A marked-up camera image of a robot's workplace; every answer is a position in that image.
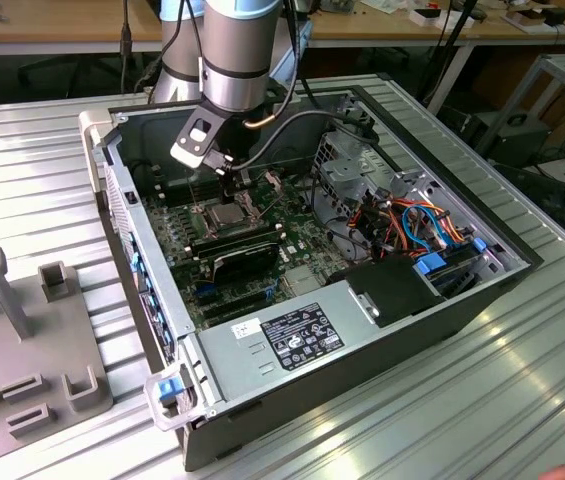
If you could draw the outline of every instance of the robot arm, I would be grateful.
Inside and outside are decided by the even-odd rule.
[[[178,39],[166,48],[164,69],[154,96],[157,101],[173,97],[190,100],[199,98],[201,91],[202,103],[179,133],[171,155],[190,168],[205,163],[221,173],[222,166],[233,158],[241,160],[248,156],[249,148],[259,137],[258,130],[276,118],[267,114],[262,105],[269,85],[280,10],[285,3],[290,10],[287,14],[294,15],[295,20],[294,5],[291,0],[207,0],[203,56],[199,61],[193,22],[198,29],[201,27],[203,4],[191,2],[191,12],[184,15],[189,5],[186,0],[182,2],[167,2],[168,8],[162,8],[165,45],[172,42],[177,19],[181,16],[182,20]],[[297,23],[289,21],[291,25],[297,62]],[[201,71],[201,88],[196,83],[197,71]]]

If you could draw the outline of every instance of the table leg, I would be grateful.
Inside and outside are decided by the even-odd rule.
[[[495,121],[491,123],[491,126],[489,126],[484,135],[482,135],[482,139],[475,147],[475,151],[479,155],[484,156],[486,154],[487,150],[491,146],[491,142],[493,142],[495,136],[504,126],[504,123],[508,120],[509,116],[513,112],[513,109],[520,104],[522,98],[524,97],[524,95],[526,95],[526,92],[535,83],[535,80],[538,78],[538,75],[540,73],[543,61],[543,57],[539,56],[535,60],[535,62],[533,62],[533,65],[531,65],[529,71],[526,72],[526,75],[524,75],[522,81],[518,84],[517,87],[515,87],[515,90],[513,90],[513,93],[504,104],[504,108],[502,108],[502,110],[500,110],[500,113],[498,113]]]
[[[427,107],[427,110],[429,110],[432,114],[437,115],[440,108],[442,108],[444,100],[446,100],[447,95],[453,88],[453,84],[455,84],[455,81],[458,79],[458,76],[460,76],[460,72],[464,68],[466,61],[469,59],[469,56],[473,51],[473,47],[474,45],[472,43],[467,43],[466,45],[458,48],[458,51],[453,56],[453,60],[451,61],[449,68],[447,68],[442,80],[440,80],[435,93],[433,94],[433,98]]]
[[[561,83],[558,80],[551,80],[551,83],[549,83],[549,86],[546,87],[544,92],[542,92],[540,98],[535,101],[535,103],[531,107],[531,110],[529,110],[529,113],[534,117],[540,118],[540,115],[544,113],[544,108],[549,103],[549,100],[553,98],[553,95],[555,95],[555,93],[558,91],[560,85]]]

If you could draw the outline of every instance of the blue cable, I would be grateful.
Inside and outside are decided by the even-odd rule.
[[[429,245],[425,241],[420,240],[415,235],[413,235],[411,233],[411,229],[409,229],[408,218],[407,218],[408,217],[407,213],[409,212],[409,208],[407,208],[406,210],[404,210],[404,212],[402,212],[402,226],[404,227],[404,232],[406,233],[407,237],[409,237],[415,243],[422,245],[424,248],[426,248],[426,251],[428,253],[431,253],[431,247],[429,247]]]
[[[402,213],[402,226],[404,227],[404,231],[407,234],[407,236],[413,240],[414,242],[424,246],[426,248],[427,252],[431,252],[431,248],[429,247],[429,245],[420,240],[419,238],[417,238],[415,235],[413,235],[411,233],[411,230],[409,229],[408,226],[408,212],[411,208],[415,208],[417,210],[421,210],[423,211],[430,219],[431,222],[433,223],[433,226],[435,227],[435,230],[438,232],[438,235],[440,235],[440,237],[442,238],[442,240],[444,240],[448,245],[452,245],[455,246],[456,243],[453,241],[453,239],[449,236],[448,233],[446,233],[445,231],[442,230],[442,228],[440,227],[440,223],[438,222],[437,218],[435,218],[435,214],[427,207],[424,207],[422,205],[412,205],[410,207],[407,207],[404,212]]]

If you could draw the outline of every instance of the wooden desk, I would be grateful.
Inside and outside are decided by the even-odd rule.
[[[0,0],[0,55],[106,53],[120,49],[121,0]],[[129,0],[133,50],[161,48],[160,20],[146,0]]]
[[[456,45],[449,68],[428,105],[437,114],[464,68],[473,48],[482,45],[565,45],[565,33],[528,34],[502,18],[503,10],[486,10],[488,18],[464,30]],[[313,33],[309,41],[312,48],[343,47],[416,47],[436,45],[441,30],[437,27],[420,27],[408,18],[408,12],[398,10],[388,15],[358,3],[355,13],[342,15],[318,12],[311,16]],[[444,34],[442,43],[450,32]]]

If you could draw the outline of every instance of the aluminum table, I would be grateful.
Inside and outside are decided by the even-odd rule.
[[[116,96],[0,106],[0,245],[13,277],[78,268],[115,397],[91,420],[0,458],[0,478],[536,478],[565,463],[565,232],[395,83],[363,86],[543,257],[455,337],[194,473],[153,427],[148,367],[98,221],[76,115]],[[412,159],[392,137],[394,160]]]
[[[558,88],[561,85],[565,86],[565,55],[540,55],[533,62],[529,71],[507,100],[504,108],[482,136],[480,143],[476,147],[477,152],[484,153],[488,149],[495,136],[504,126],[504,123],[513,113],[513,110],[520,104],[524,95],[534,85],[541,73],[548,73],[553,77],[553,80],[536,100],[533,107],[531,107],[530,114],[536,117],[540,116]]]

